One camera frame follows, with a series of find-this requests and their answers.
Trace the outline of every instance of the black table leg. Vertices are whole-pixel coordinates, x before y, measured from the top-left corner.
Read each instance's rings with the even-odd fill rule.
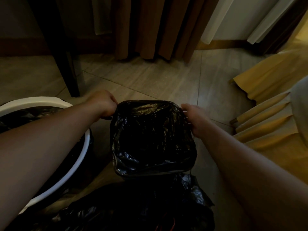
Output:
[[[56,1],[28,0],[28,3],[71,96],[78,97],[80,94],[71,59],[72,44],[65,34]]]

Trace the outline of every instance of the yellow fabric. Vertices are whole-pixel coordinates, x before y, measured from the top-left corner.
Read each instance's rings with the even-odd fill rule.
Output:
[[[249,99],[260,104],[287,91],[308,74],[308,11],[284,50],[233,78]]]
[[[237,120],[237,140],[308,184],[308,76]]]

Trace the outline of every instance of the black trash bag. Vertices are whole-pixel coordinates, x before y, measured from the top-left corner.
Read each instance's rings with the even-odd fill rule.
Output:
[[[110,124],[110,141],[121,176],[186,172],[197,157],[187,118],[170,101],[121,102]]]
[[[63,108],[51,107],[51,106],[37,106],[26,109],[20,109],[11,113],[8,113],[0,117],[0,133],[8,131],[13,128],[25,125],[35,120],[39,120],[42,117],[49,116],[56,112],[63,110]],[[54,184],[56,184],[74,165],[78,159],[80,152],[83,148],[85,135],[75,144],[72,150],[68,153],[67,157],[60,164],[58,169],[53,175],[44,183],[40,190],[34,195],[34,197],[42,194]],[[62,188],[62,191],[58,191],[58,194],[62,194],[67,188]]]
[[[213,203],[194,176],[144,179],[103,186],[53,216],[20,216],[6,231],[214,230]]]

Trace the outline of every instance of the wooden baseboard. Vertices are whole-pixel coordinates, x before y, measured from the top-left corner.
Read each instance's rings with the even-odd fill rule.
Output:
[[[245,48],[246,40],[212,40],[209,45],[199,41],[196,50]]]
[[[99,38],[71,39],[79,54],[113,53],[114,42],[110,34]],[[214,40],[209,45],[199,42],[196,50],[244,48],[246,40]],[[43,38],[0,38],[0,57],[51,55]]]
[[[113,53],[114,43],[111,35],[100,38],[71,39],[75,51],[79,54]],[[0,38],[0,57],[51,55],[43,38]]]

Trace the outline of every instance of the bare arm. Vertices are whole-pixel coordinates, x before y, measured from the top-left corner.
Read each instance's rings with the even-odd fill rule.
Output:
[[[23,209],[100,117],[114,113],[107,91],[86,102],[0,134],[0,230]]]
[[[216,126],[198,106],[182,108],[258,229],[308,230],[305,183]]]

